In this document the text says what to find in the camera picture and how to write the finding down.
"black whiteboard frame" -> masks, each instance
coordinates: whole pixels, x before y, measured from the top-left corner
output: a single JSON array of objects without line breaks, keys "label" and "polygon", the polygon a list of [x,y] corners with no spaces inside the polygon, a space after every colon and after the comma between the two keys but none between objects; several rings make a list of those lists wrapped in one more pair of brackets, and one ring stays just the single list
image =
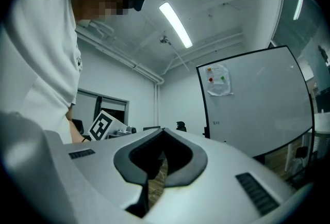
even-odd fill
[{"label": "black whiteboard frame", "polygon": [[206,131],[206,135],[205,135],[205,138],[208,138],[210,139],[210,130],[209,130],[209,122],[208,122],[208,113],[207,113],[207,106],[206,106],[206,100],[205,100],[205,94],[204,94],[204,89],[203,89],[203,84],[202,84],[202,78],[201,78],[201,75],[200,75],[200,72],[199,72],[199,68],[200,67],[204,67],[204,66],[207,66],[207,65],[211,65],[213,63],[216,63],[216,62],[221,62],[221,61],[225,61],[225,60],[228,60],[228,59],[232,59],[232,58],[236,58],[236,57],[240,57],[240,56],[244,56],[244,55],[248,55],[248,54],[252,54],[252,53],[260,53],[260,52],[264,52],[264,51],[269,51],[269,50],[274,50],[274,49],[279,49],[279,48],[283,48],[283,47],[286,47],[288,48],[290,54],[292,55],[294,61],[296,62],[296,64],[298,65],[298,68],[299,68],[299,71],[301,73],[301,76],[304,80],[304,83],[305,83],[305,87],[306,87],[306,92],[307,92],[307,95],[308,95],[308,98],[309,98],[309,102],[310,102],[310,105],[311,105],[311,120],[312,120],[312,126],[307,130],[305,131],[304,133],[302,133],[301,135],[299,135],[297,138],[295,138],[294,140],[291,140],[290,142],[278,147],[278,148],[275,148],[274,150],[271,150],[269,152],[266,152],[264,154],[260,154],[260,155],[266,155],[266,154],[270,154],[274,151],[277,151],[281,148],[283,148],[284,146],[294,142],[295,140],[297,140],[298,138],[302,137],[304,134],[306,134],[310,129],[312,129],[312,143],[314,141],[314,128],[315,128],[315,124],[314,124],[314,110],[313,110],[313,104],[312,104],[312,101],[311,101],[311,96],[309,95],[309,92],[308,92],[308,88],[307,88],[307,84],[306,84],[306,81],[305,81],[305,78],[304,78],[304,75],[303,75],[303,72],[296,60],[296,58],[294,57],[293,53],[290,51],[289,47],[287,45],[282,45],[282,46],[277,46],[277,47],[271,47],[271,48],[267,48],[267,49],[263,49],[263,50],[257,50],[257,51],[252,51],[252,52],[247,52],[247,53],[242,53],[242,54],[238,54],[238,55],[234,55],[234,56],[230,56],[230,57],[226,57],[226,58],[223,58],[223,59],[220,59],[220,60],[216,60],[216,61],[211,61],[211,62],[208,62],[208,63],[205,63],[203,65],[199,65],[199,66],[196,66],[196,70],[197,70],[197,75],[198,75],[198,79],[200,81],[200,85],[201,85],[201,90],[202,90],[202,95],[203,95],[203,103],[204,103],[204,110],[205,110],[205,118],[206,118],[206,127],[208,128]]}]

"paper on whiteboard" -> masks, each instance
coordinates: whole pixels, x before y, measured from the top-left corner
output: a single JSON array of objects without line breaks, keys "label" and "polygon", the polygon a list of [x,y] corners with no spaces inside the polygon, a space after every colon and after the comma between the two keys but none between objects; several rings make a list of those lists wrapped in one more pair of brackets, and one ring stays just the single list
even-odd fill
[{"label": "paper on whiteboard", "polygon": [[233,94],[230,85],[229,71],[226,67],[217,65],[211,67],[210,71],[208,68],[205,70],[208,82],[207,92],[209,95],[220,97],[222,95]]}]

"whiteboard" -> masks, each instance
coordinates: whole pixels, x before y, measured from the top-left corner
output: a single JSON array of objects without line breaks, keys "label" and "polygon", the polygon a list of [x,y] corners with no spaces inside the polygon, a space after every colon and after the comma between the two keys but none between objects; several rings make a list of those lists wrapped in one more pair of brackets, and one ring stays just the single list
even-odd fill
[{"label": "whiteboard", "polygon": [[[225,66],[233,94],[208,93],[208,68]],[[253,157],[295,140],[312,127],[302,72],[281,46],[197,67],[210,138]]]}]

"black and white marker board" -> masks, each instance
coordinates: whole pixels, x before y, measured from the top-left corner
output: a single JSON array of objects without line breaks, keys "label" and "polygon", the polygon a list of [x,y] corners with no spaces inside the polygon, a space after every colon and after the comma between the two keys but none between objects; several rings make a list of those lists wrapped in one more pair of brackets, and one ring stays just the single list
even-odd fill
[{"label": "black and white marker board", "polygon": [[125,131],[126,129],[125,124],[102,110],[89,128],[88,135],[92,140],[102,140],[110,133],[114,134],[118,130]]},{"label": "black and white marker board", "polygon": [[[217,76],[222,68],[228,77],[222,72]],[[257,156],[285,146],[312,128],[307,86],[286,46],[215,61],[198,66],[197,72],[213,140]],[[214,81],[230,81],[230,92],[214,93]]]}]

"fluorescent light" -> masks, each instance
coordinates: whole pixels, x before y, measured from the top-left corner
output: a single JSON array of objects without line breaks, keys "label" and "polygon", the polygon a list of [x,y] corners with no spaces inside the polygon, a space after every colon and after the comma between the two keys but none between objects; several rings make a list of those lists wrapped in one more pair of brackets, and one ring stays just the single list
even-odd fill
[{"label": "fluorescent light", "polygon": [[160,11],[165,15],[168,21],[171,23],[172,27],[175,29],[176,33],[179,35],[181,41],[186,48],[192,47],[191,40],[183,27],[180,19],[175,14],[173,8],[169,3],[164,3],[159,7]]},{"label": "fluorescent light", "polygon": [[301,8],[303,7],[303,1],[304,0],[298,0],[298,4],[293,16],[293,20],[297,20],[299,18]]}]

